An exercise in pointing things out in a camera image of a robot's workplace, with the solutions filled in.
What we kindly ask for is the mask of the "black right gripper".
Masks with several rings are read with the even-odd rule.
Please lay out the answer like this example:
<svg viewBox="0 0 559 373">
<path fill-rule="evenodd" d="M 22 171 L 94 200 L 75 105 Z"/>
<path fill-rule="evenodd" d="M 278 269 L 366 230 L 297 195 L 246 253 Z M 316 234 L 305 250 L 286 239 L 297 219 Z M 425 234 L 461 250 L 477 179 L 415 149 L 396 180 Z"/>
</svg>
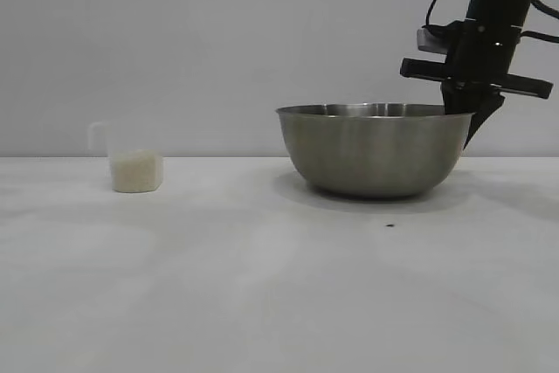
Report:
<svg viewBox="0 0 559 373">
<path fill-rule="evenodd" d="M 481 126 L 504 104 L 500 93 L 480 98 L 479 87 L 491 87 L 547 99 L 553 84 L 509 72 L 520 29 L 498 32 L 474 20 L 448 25 L 426 24 L 417 31 L 418 49 L 445 56 L 443 62 L 405 58 L 400 74 L 405 78 L 441 83 L 445 114 L 473 114 L 464 148 Z"/>
</svg>

